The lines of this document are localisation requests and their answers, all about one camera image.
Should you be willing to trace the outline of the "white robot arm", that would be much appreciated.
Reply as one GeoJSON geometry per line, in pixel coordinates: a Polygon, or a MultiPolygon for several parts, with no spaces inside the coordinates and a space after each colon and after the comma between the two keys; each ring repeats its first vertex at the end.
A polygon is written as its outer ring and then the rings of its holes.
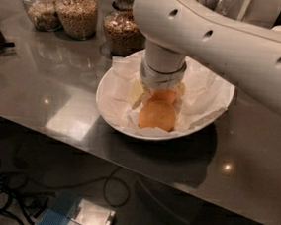
{"type": "Polygon", "coordinates": [[[148,87],[176,85],[189,56],[281,116],[281,33],[196,0],[135,0],[133,13],[146,36],[140,77],[148,87]]]}

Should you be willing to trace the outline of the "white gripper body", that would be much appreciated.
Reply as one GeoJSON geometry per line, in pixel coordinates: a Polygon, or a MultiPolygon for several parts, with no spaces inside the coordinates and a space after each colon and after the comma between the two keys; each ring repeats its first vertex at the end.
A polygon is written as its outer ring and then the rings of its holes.
{"type": "Polygon", "coordinates": [[[140,79],[141,82],[148,88],[159,90],[159,89],[170,89],[177,85],[184,78],[187,64],[183,65],[175,72],[163,73],[160,71],[155,71],[149,64],[145,61],[145,58],[141,60],[140,66],[140,79]]]}

